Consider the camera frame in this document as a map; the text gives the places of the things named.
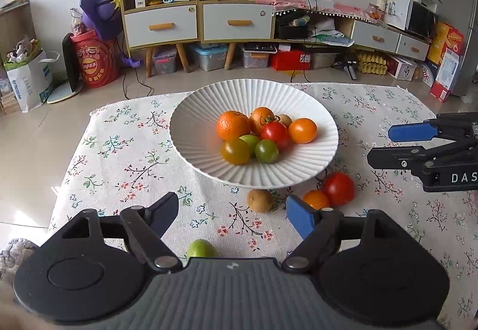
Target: red bucket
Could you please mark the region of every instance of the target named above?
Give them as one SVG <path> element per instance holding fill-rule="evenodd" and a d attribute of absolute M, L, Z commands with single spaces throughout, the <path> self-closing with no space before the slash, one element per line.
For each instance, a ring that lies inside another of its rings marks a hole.
<path fill-rule="evenodd" d="M 95 30 L 71 36 L 83 79 L 89 88 L 113 82 L 120 75 L 114 57 L 114 41 L 103 41 Z"/>

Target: tile floor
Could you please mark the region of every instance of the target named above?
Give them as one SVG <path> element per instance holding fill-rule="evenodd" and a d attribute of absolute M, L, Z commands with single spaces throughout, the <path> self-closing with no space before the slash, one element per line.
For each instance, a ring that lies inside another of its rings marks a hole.
<path fill-rule="evenodd" d="M 145 82 L 144 70 L 138 70 L 138 74 Z M 178 71 L 154 76 L 145 83 L 153 87 L 153 94 L 165 94 L 191 91 L 234 78 L 290 80 L 287 74 L 272 69 L 236 68 L 210 72 L 195 70 L 191 74 Z M 351 82 L 345 72 L 332 69 L 307 71 L 307 78 L 313 82 Z M 84 90 L 72 99 L 45 104 L 30 113 L 0 117 L 0 250 L 14 237 L 28 238 L 37 244 L 44 242 L 56 188 L 89 122 L 88 114 L 103 105 L 124 100 L 122 81 L 121 77 L 105 87 Z M 304 76 L 296 75 L 294 82 L 305 82 Z M 435 113 L 474 111 L 476 108 L 473 103 L 465 105 L 458 97 L 440 104 L 429 96 L 429 88 L 424 83 L 396 81 L 389 75 L 359 74 L 356 83 L 408 88 Z M 133 70 L 127 71 L 125 86 L 129 98 L 148 92 L 138 84 Z"/>

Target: microwave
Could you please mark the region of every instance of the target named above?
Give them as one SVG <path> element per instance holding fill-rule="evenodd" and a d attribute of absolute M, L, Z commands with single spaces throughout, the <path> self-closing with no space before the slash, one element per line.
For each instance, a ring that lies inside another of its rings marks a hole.
<path fill-rule="evenodd" d="M 431 39 L 438 16 L 413 0 L 387 0 L 383 21 L 404 32 Z"/>

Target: white bowl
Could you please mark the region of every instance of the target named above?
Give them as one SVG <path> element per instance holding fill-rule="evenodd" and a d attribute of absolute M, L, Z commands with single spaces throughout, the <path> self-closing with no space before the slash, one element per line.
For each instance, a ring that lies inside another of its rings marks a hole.
<path fill-rule="evenodd" d="M 291 145 L 274 164 L 251 159 L 246 165 L 225 161 L 216 133 L 219 116 L 236 110 L 248 117 L 255 108 L 265 106 L 274 114 L 287 114 L 292 120 L 310 118 L 318 135 L 309 144 Z M 262 79 L 235 79 L 213 83 L 184 98 L 169 124 L 174 149 L 196 171 L 211 179 L 238 187 L 274 189 L 302 183 L 322 172 L 338 147 L 334 119 L 316 99 L 303 91 Z"/>

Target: screw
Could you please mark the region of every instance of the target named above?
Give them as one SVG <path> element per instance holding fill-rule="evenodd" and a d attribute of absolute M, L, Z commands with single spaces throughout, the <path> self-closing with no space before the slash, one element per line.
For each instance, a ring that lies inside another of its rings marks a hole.
<path fill-rule="evenodd" d="M 309 265 L 309 260 L 305 257 L 290 257 L 285 262 L 285 265 L 291 269 L 303 269 Z"/>
<path fill-rule="evenodd" d="M 161 256 L 154 260 L 154 264 L 158 268 L 173 268 L 178 264 L 178 260 L 173 256 Z"/>

